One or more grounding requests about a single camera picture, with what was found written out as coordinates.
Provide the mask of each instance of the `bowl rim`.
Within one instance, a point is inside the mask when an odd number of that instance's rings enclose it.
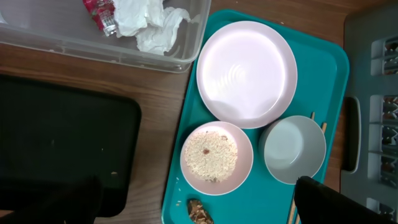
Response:
[[[264,163],[266,164],[267,170],[268,170],[268,172],[270,173],[270,175],[271,175],[273,178],[275,178],[275,180],[278,180],[279,182],[281,182],[281,183],[283,183],[283,184],[287,184],[287,185],[295,185],[296,183],[295,183],[295,182],[294,182],[294,183],[287,183],[287,182],[284,182],[284,181],[279,180],[277,177],[275,177],[275,176],[272,174],[272,172],[271,172],[271,171],[269,170],[269,168],[268,168],[268,164],[267,164],[266,157],[265,157],[265,153],[266,153],[266,142],[267,142],[267,137],[268,137],[268,135],[270,135],[270,133],[272,132],[272,130],[273,130],[278,124],[280,124],[280,122],[282,122],[282,121],[284,121],[284,120],[287,120],[287,119],[294,119],[294,118],[296,118],[296,117],[305,118],[306,120],[309,120],[310,123],[315,124],[315,126],[318,127],[318,128],[316,128],[316,130],[319,130],[319,131],[322,133],[323,142],[324,142],[324,144],[325,144],[325,147],[323,147],[323,159],[322,159],[322,163],[319,165],[317,171],[316,171],[313,175],[311,175],[311,178],[312,178],[313,176],[315,176],[315,175],[319,172],[319,170],[321,169],[323,163],[325,162],[325,158],[326,158],[327,145],[326,145],[325,133],[323,133],[322,128],[319,127],[319,125],[318,125],[313,119],[308,118],[308,117],[306,117],[306,116],[302,116],[302,115],[294,115],[294,116],[289,116],[289,117],[287,117],[287,118],[283,118],[283,119],[280,119],[280,120],[276,121],[276,123],[272,124],[272,125],[266,130],[266,140],[265,140],[265,142],[264,142],[264,153],[263,153],[261,156],[262,156],[262,158],[263,158]]]
[[[192,136],[192,134],[193,134],[193,133],[196,133],[199,129],[203,128],[203,126],[209,126],[209,125],[211,125],[211,124],[214,124],[214,126],[219,127],[219,125],[217,125],[218,123],[226,123],[226,124],[228,124],[228,125],[231,125],[233,128],[236,128],[236,129],[240,130],[240,132],[246,137],[246,139],[249,141],[250,149],[251,149],[251,150],[248,150],[248,151],[251,152],[251,165],[250,165],[250,170],[249,170],[249,172],[246,174],[246,176],[245,176],[245,178],[243,179],[243,181],[242,181],[238,186],[236,186],[234,189],[232,189],[232,190],[230,190],[230,191],[228,191],[228,192],[225,192],[225,193],[221,193],[221,194],[209,194],[209,193],[206,193],[206,192],[202,192],[201,190],[198,190],[196,187],[194,187],[194,186],[187,180],[187,178],[185,177],[185,173],[184,173],[184,171],[183,171],[183,169],[182,169],[182,161],[185,162],[185,158],[184,158],[184,156],[183,156],[183,155],[184,155],[184,152],[185,152],[185,149],[186,149],[185,145],[186,145],[188,139]],[[186,138],[186,140],[184,140],[184,143],[183,143],[182,148],[181,148],[181,153],[180,153],[180,169],[181,169],[182,175],[184,176],[185,181],[187,181],[187,183],[189,184],[189,186],[191,186],[191,187],[192,187],[193,189],[195,189],[197,192],[202,193],[202,194],[205,194],[205,195],[209,195],[209,196],[221,196],[221,195],[226,195],[226,194],[231,193],[231,192],[233,192],[234,190],[238,189],[243,183],[245,183],[245,181],[246,181],[247,178],[249,177],[249,175],[250,175],[250,173],[251,173],[251,170],[252,170],[252,168],[253,168],[253,162],[254,162],[254,151],[253,151],[253,145],[251,144],[251,141],[250,141],[249,137],[247,136],[247,134],[246,134],[241,128],[237,127],[236,125],[234,125],[234,124],[232,124],[232,123],[226,122],[226,121],[211,121],[211,122],[207,122],[207,123],[205,123],[205,124],[203,124],[203,125],[201,125],[201,126],[195,128],[195,130],[193,130],[193,131],[188,135],[188,137]]]

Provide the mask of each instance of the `black object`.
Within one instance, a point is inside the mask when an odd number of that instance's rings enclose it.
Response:
[[[102,194],[101,181],[89,177],[0,218],[0,223],[92,224],[100,209]]]
[[[117,215],[140,122],[132,99],[0,75],[0,209],[95,175],[104,187],[98,216]]]
[[[310,177],[298,179],[294,201],[303,224],[394,223]]]

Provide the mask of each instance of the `bowl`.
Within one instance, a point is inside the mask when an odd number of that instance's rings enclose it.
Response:
[[[261,134],[259,154],[275,179],[295,184],[299,177],[313,177],[321,168],[325,135],[314,120],[291,116],[276,121]]]
[[[238,148],[238,158],[236,160],[235,169],[226,180],[221,182],[209,182],[198,179],[190,172],[187,162],[185,161],[185,150],[188,140],[195,133],[206,131],[219,131],[225,133],[228,138],[236,143]],[[206,195],[224,195],[236,190],[247,179],[253,165],[253,149],[248,136],[240,128],[227,122],[214,121],[196,128],[188,136],[182,146],[180,163],[185,180],[195,190]]]

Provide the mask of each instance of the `snack piece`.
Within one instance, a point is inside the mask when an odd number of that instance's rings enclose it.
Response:
[[[188,213],[190,219],[195,224],[214,224],[209,213],[203,208],[199,200],[190,200],[188,203]]]

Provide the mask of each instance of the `empty plate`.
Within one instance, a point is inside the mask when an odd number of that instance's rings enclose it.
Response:
[[[220,121],[259,128],[277,119],[292,101],[295,58],[286,40],[258,22],[224,26],[206,42],[198,59],[203,102]]]

